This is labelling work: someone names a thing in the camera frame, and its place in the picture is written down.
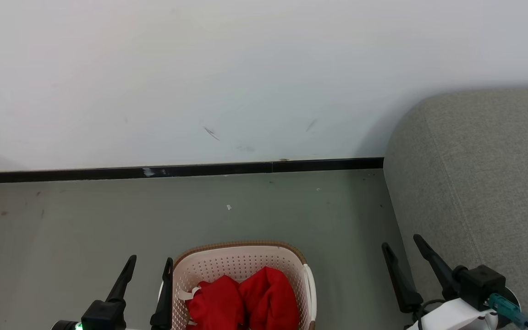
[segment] white wall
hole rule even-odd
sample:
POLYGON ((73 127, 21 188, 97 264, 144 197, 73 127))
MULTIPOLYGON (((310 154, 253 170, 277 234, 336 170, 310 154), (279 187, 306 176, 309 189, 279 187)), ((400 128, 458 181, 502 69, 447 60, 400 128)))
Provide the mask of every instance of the white wall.
POLYGON ((520 84, 523 0, 0 0, 0 171, 382 156, 520 84))

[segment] red fabric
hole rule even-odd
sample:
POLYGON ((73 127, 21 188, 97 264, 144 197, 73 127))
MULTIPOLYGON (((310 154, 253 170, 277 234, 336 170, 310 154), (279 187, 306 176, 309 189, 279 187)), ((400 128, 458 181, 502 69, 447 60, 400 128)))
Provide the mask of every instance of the red fabric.
POLYGON ((244 322, 243 302, 237 292, 237 282, 222 276, 213 283, 201 282, 193 299, 187 301, 189 315, 196 326, 188 330, 237 330, 244 322))
POLYGON ((283 272, 264 267, 239 285, 251 330, 295 330, 299 308, 283 272))
POLYGON ((186 302, 197 323, 187 325, 187 330, 237 330, 247 325, 251 330, 296 330, 299 326, 295 293, 279 270, 264 267, 242 284, 223 276, 199 286, 186 302))

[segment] fabric upholstery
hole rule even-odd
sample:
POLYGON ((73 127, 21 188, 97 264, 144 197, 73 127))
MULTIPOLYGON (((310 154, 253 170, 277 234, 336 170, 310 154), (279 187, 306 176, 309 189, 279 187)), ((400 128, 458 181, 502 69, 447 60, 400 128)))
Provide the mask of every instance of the fabric upholstery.
POLYGON ((446 94, 417 105, 390 138, 384 175, 413 279, 440 298, 421 234, 453 268, 485 264, 528 313, 528 88, 446 94))

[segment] black baseboard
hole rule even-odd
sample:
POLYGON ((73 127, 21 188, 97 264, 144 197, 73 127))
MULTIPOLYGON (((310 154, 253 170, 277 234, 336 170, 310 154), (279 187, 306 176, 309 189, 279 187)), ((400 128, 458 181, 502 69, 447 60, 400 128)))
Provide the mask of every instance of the black baseboard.
POLYGON ((267 161, 264 163, 126 167, 119 169, 0 172, 0 183, 73 180, 112 180, 123 178, 217 176, 240 175, 247 173, 382 169, 383 161, 383 157, 378 157, 354 159, 267 161))

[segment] white tag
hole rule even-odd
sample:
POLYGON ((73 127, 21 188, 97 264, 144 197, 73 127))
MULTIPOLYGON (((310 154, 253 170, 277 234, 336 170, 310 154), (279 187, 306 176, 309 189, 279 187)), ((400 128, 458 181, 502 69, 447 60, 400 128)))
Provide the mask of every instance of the white tag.
POLYGON ((197 291, 199 291, 199 287, 195 287, 192 289, 191 292, 185 292, 185 291, 178 291, 178 299, 180 300, 191 300, 195 294, 197 293, 197 291))

